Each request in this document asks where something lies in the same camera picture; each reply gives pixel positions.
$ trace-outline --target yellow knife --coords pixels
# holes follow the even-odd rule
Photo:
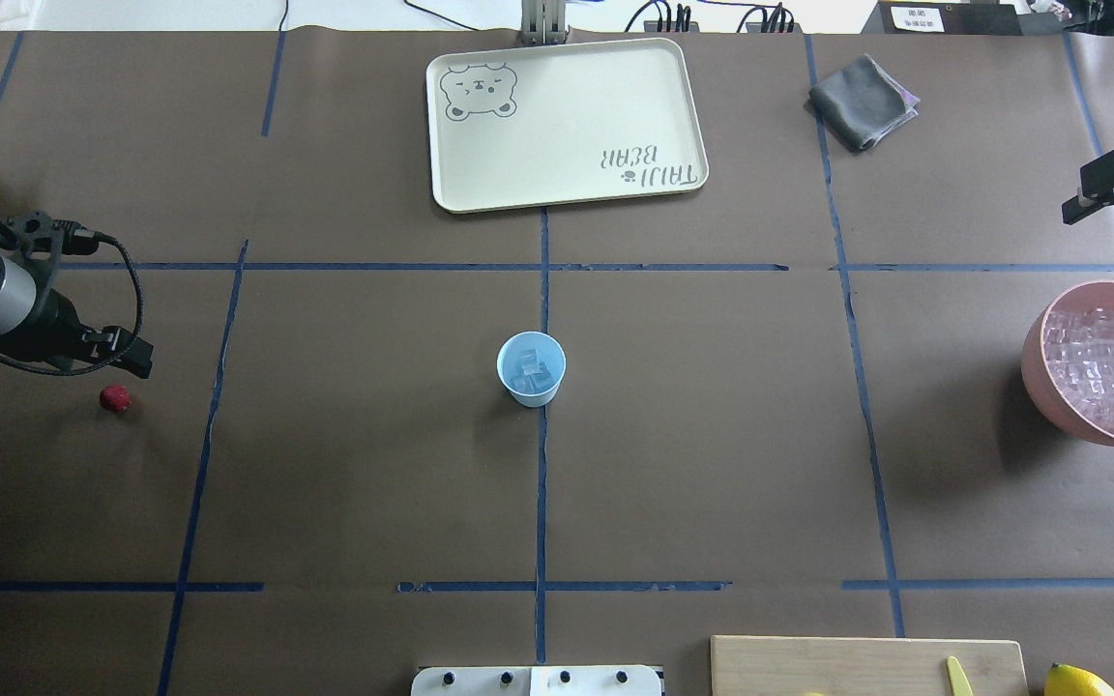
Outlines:
[[[969,679],[965,678],[965,670],[960,669],[960,661],[951,656],[948,657],[948,682],[951,683],[951,696],[974,696]]]

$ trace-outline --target yellow lemon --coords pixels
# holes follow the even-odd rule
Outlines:
[[[1095,673],[1057,663],[1047,670],[1043,696],[1114,696],[1114,688]]]

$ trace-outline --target wooden cutting board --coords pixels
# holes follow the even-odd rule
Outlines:
[[[713,635],[713,696],[950,696],[948,656],[974,696],[1029,696],[1012,640]]]

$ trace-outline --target pink bowl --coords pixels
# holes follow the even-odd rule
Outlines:
[[[1064,295],[1056,296],[1055,303],[1048,304],[1047,308],[1038,314],[1034,326],[1029,327],[1029,335],[1026,335],[1022,347],[1022,380],[1025,380],[1029,399],[1034,400],[1038,410],[1061,430],[1088,442],[1114,447],[1114,435],[1111,432],[1096,427],[1077,413],[1077,409],[1062,395],[1052,378],[1052,371],[1047,370],[1047,354],[1043,343],[1052,312],[1084,313],[1097,307],[1114,312],[1114,281],[1083,283],[1066,290]]]

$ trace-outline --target red berry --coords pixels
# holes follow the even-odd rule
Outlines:
[[[120,414],[131,405],[131,393],[128,393],[128,388],[124,384],[110,384],[110,386],[102,389],[98,401],[101,402],[101,406],[106,411]]]

